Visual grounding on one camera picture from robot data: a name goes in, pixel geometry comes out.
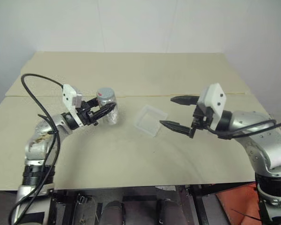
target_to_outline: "black cable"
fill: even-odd
[[[216,131],[216,130],[212,130],[210,127],[206,127],[206,129],[212,134],[225,137],[225,136],[231,136],[231,135],[237,134],[241,131],[244,131],[244,130],[247,130],[247,129],[250,129],[250,128],[255,128],[255,127],[267,124],[267,123],[276,124],[276,120],[265,120],[265,121],[262,121],[262,122],[259,122],[259,123],[254,123],[254,124],[251,124],[251,125],[233,130],[233,131]]]
[[[237,210],[234,210],[234,209],[231,209],[231,210],[233,210],[233,211],[235,211],[235,212],[237,212],[237,213],[239,213],[239,214],[241,214],[241,215],[243,215],[243,216],[245,216],[245,217],[249,217],[249,218],[251,218],[251,219],[255,219],[255,220],[257,220],[257,221],[261,221],[261,219],[258,219],[258,218],[253,217],[253,216],[249,216],[249,215],[244,214],[244,213],[242,213],[242,212],[239,212],[239,211],[237,211]]]
[[[265,121],[262,121],[262,122],[259,122],[259,123],[254,123],[254,124],[242,127],[240,129],[236,129],[236,130],[231,131],[231,132],[230,131],[227,131],[227,132],[226,131],[216,131],[216,130],[212,130],[210,127],[206,127],[206,129],[210,133],[218,135],[220,138],[232,139],[232,138],[249,137],[249,136],[252,136],[252,135],[260,134],[260,133],[266,132],[268,130],[272,130],[272,129],[281,127],[281,123],[279,123],[279,124],[275,124],[273,126],[270,126],[270,127],[267,127],[265,129],[261,129],[261,130],[255,131],[255,132],[242,134],[242,135],[232,135],[232,134],[236,134],[236,133],[239,133],[241,131],[244,131],[244,130],[247,130],[247,129],[250,129],[250,128],[254,128],[254,127],[258,127],[260,125],[267,124],[267,123],[274,123],[275,124],[276,120],[265,120]]]
[[[50,124],[50,121],[47,119],[47,117],[45,117],[45,116],[43,116],[43,115],[40,115],[40,114],[38,114],[38,116],[41,117],[41,118],[43,118],[43,119],[50,125],[51,129],[53,130],[53,126]],[[54,135],[54,136],[53,136],[52,144],[51,144],[51,146],[50,146],[50,148],[49,148],[49,150],[48,150],[48,153],[46,154],[45,159],[44,159],[43,164],[42,164],[42,170],[41,170],[42,172],[44,172],[47,159],[48,159],[48,157],[49,157],[49,155],[50,155],[50,153],[51,153],[51,151],[52,151],[52,149],[53,149],[53,147],[54,147],[55,141],[56,141],[56,134],[53,134],[53,135]],[[13,206],[13,208],[11,209],[10,214],[9,214],[9,216],[8,216],[8,221],[9,221],[10,224],[11,224],[11,220],[12,220],[12,215],[13,215],[12,213],[13,213],[13,211],[18,207],[18,205],[20,205],[20,204],[22,204],[24,201],[26,201],[26,200],[37,190],[37,187],[40,185],[41,181],[42,181],[42,180],[39,181],[38,185],[37,185],[29,194],[27,194],[24,198],[22,198],[20,201],[18,201],[18,202]]]
[[[53,79],[50,79],[48,77],[45,77],[45,76],[41,76],[41,75],[37,75],[37,74],[24,74],[22,75],[21,77],[21,83],[24,87],[24,89],[27,91],[27,93],[31,96],[31,98],[36,102],[36,104],[42,109],[42,111],[44,112],[44,114],[46,115],[43,116],[43,115],[40,115],[40,117],[42,117],[51,127],[52,131],[53,131],[53,141],[52,141],[52,144],[49,148],[49,151],[51,152],[51,150],[53,149],[53,146],[55,144],[55,140],[57,140],[57,150],[56,150],[56,154],[55,154],[55,157],[54,157],[54,160],[53,160],[53,163],[51,164],[47,174],[44,176],[43,180],[41,182],[39,182],[39,184],[28,194],[26,195],[25,197],[23,197],[19,202],[17,202],[15,204],[15,206],[12,208],[12,210],[10,211],[10,214],[8,216],[8,222],[10,225],[12,225],[12,215],[13,215],[13,212],[14,210],[21,204],[23,203],[24,201],[26,201],[33,193],[34,196],[32,197],[32,199],[30,200],[30,202],[27,204],[27,206],[25,207],[25,209],[22,211],[21,215],[17,218],[17,221],[14,223],[14,225],[17,225],[19,224],[19,222],[22,220],[22,218],[24,217],[25,213],[27,212],[27,210],[29,209],[29,207],[32,205],[33,201],[35,200],[35,198],[37,197],[37,195],[39,194],[39,192],[41,191],[42,187],[44,186],[44,183],[46,182],[50,172],[52,171],[53,167],[55,166],[56,164],[56,161],[57,161],[57,158],[58,158],[58,155],[59,155],[59,151],[60,151],[60,136],[59,136],[59,132],[58,132],[58,129],[51,117],[51,115],[47,112],[47,110],[43,107],[43,105],[38,101],[38,99],[33,95],[33,93],[30,91],[30,89],[28,88],[28,86],[26,85],[25,83],[25,77],[27,76],[35,76],[35,77],[40,77],[40,78],[43,78],[43,79],[46,79],[46,80],[49,80],[57,85],[59,85],[61,88],[63,88],[63,85]],[[48,156],[49,154],[46,155],[45,159],[44,159],[44,162],[43,162],[43,166],[42,166],[42,170],[44,170],[44,167],[45,167],[45,162],[47,161],[48,159]]]
[[[248,136],[251,136],[251,135],[257,135],[257,134],[260,134],[260,133],[263,133],[263,132],[266,132],[268,130],[272,130],[272,129],[275,129],[275,128],[279,128],[281,127],[281,123],[278,123],[274,126],[271,126],[271,127],[268,127],[268,128],[265,128],[265,129],[262,129],[262,130],[259,130],[259,131],[255,131],[255,132],[252,132],[252,133],[247,133],[247,134],[243,134],[243,135],[236,135],[236,136],[232,136],[232,138],[240,138],[240,137],[248,137]]]

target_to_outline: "white backdrop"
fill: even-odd
[[[281,0],[0,0],[0,102],[35,51],[222,52],[281,120]]]

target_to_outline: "beige table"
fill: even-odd
[[[107,67],[94,66],[92,70],[87,63],[90,59]],[[198,131],[190,139],[165,127],[152,138],[133,126],[137,112],[146,104],[168,113],[169,120],[190,125],[194,107],[172,103],[170,95],[197,94],[216,81],[229,93],[227,110],[266,113],[221,54],[108,53],[105,56],[41,52],[22,69],[22,73],[27,72],[73,84],[89,94],[85,99],[90,99],[91,93],[102,86],[111,86],[120,93],[117,125],[100,123],[96,127],[83,127],[62,143],[56,166],[56,189],[254,180],[247,155],[234,140],[220,140],[207,131]],[[33,82],[31,78],[29,85],[51,114],[66,111],[58,89],[50,89],[54,86],[39,80]],[[0,190],[15,190],[20,185],[24,146],[40,121],[37,117],[40,112],[17,80],[0,105]]]

